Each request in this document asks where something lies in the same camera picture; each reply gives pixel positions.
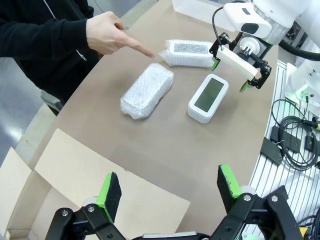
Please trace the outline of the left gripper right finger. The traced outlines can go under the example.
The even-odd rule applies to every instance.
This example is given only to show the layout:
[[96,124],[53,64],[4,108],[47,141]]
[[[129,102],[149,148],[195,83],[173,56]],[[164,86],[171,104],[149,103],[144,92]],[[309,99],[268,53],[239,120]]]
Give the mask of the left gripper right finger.
[[218,166],[217,187],[226,216],[211,235],[211,240],[237,240],[247,225],[257,226],[266,240],[300,239],[300,229],[283,185],[259,197],[242,190],[231,167],[221,164]]

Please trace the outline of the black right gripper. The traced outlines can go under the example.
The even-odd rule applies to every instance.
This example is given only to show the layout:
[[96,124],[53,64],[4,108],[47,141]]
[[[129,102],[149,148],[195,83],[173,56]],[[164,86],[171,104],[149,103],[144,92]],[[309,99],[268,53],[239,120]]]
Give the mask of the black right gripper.
[[[220,63],[220,59],[217,57],[218,49],[219,47],[224,45],[229,45],[229,49],[233,53],[235,53],[248,63],[255,62],[260,68],[261,77],[254,77],[252,80],[247,80],[239,91],[244,92],[247,88],[253,87],[260,89],[264,85],[272,71],[272,67],[268,65],[268,62],[263,60],[265,55],[271,49],[272,45],[258,37],[243,32],[240,32],[236,36],[236,38],[233,41],[231,41],[229,35],[226,32],[223,32],[221,35],[219,35],[217,40],[209,49],[209,52],[212,54],[213,59],[213,65],[211,67],[212,71],[214,71]],[[251,54],[254,54],[262,60],[254,61],[250,57]]]

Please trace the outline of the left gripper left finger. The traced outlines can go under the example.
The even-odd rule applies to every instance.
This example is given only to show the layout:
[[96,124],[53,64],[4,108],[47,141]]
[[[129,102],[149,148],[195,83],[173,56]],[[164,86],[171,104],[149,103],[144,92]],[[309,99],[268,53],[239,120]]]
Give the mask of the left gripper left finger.
[[100,240],[124,240],[114,225],[122,196],[118,176],[108,173],[97,199],[73,211],[59,208],[51,221],[47,240],[84,240],[94,235]]

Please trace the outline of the person's right hand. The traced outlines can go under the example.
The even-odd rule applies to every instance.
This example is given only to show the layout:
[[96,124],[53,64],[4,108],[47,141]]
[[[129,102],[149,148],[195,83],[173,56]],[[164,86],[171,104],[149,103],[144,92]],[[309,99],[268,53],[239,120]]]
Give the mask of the person's right hand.
[[86,21],[88,47],[102,55],[111,55],[129,47],[143,55],[154,58],[155,54],[138,40],[125,33],[125,25],[113,12],[96,15]]

